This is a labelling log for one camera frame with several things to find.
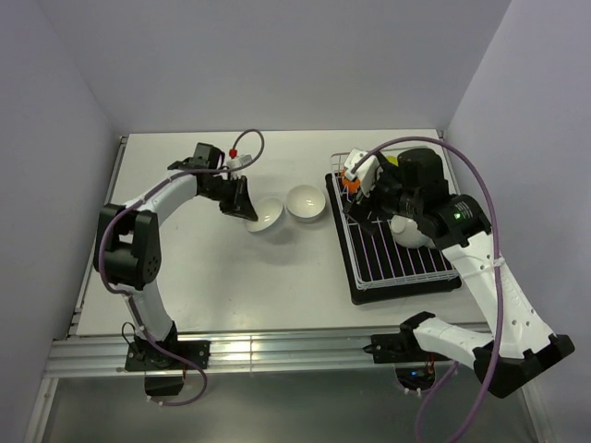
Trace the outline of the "orange bowl white inside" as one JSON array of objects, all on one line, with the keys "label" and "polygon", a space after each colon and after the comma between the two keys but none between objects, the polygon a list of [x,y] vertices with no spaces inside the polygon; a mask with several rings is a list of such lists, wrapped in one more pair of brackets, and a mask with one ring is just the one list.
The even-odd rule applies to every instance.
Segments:
[{"label": "orange bowl white inside", "polygon": [[348,195],[352,196],[358,191],[360,187],[360,180],[358,178],[356,178],[355,180],[349,180],[343,176],[341,178],[341,184],[343,186],[344,191]]}]

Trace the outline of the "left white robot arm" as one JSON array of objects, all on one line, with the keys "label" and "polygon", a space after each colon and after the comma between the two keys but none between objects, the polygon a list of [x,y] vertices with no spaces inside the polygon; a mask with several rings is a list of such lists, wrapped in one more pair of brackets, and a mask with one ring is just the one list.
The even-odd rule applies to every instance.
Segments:
[{"label": "left white robot arm", "polygon": [[160,227],[195,197],[215,201],[222,214],[250,222],[259,219],[251,203],[246,167],[223,167],[225,153],[199,143],[192,156],[173,162],[166,177],[145,195],[124,205],[106,204],[100,211],[93,267],[105,289],[120,294],[143,341],[147,358],[159,368],[176,364],[180,346],[169,338],[175,323],[163,306],[157,276],[163,264]]}]

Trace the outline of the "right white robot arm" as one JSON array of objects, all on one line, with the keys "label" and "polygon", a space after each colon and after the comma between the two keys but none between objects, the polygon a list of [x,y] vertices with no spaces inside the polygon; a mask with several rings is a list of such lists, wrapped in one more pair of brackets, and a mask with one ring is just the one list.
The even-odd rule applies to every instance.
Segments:
[{"label": "right white robot arm", "polygon": [[375,356],[395,362],[442,355],[472,368],[488,392],[505,398],[573,353],[571,338],[539,316],[496,256],[484,210],[474,198],[451,191],[435,151],[412,148],[391,163],[380,152],[354,149],[341,177],[350,195],[344,214],[365,230],[376,219],[413,221],[459,273],[491,328],[473,332],[421,312],[388,343],[375,342]]}]

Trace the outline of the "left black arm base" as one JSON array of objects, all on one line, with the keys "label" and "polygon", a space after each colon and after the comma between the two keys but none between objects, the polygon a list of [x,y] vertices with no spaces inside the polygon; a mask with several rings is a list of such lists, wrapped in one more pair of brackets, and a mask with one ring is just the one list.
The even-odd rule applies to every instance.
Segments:
[{"label": "left black arm base", "polygon": [[[209,341],[180,341],[173,353],[206,369],[210,357]],[[188,370],[188,365],[155,350],[147,341],[134,340],[127,350],[125,371],[144,374],[144,390],[153,397],[175,397],[185,385],[185,375],[156,375],[156,372]]]}]

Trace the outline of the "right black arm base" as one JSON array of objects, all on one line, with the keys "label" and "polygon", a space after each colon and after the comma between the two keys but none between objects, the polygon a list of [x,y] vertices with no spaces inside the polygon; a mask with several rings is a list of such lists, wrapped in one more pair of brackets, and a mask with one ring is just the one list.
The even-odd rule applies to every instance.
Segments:
[{"label": "right black arm base", "polygon": [[376,365],[394,365],[398,382],[408,389],[429,389],[436,381],[436,363],[448,358],[409,344],[402,333],[374,334],[362,348]]}]

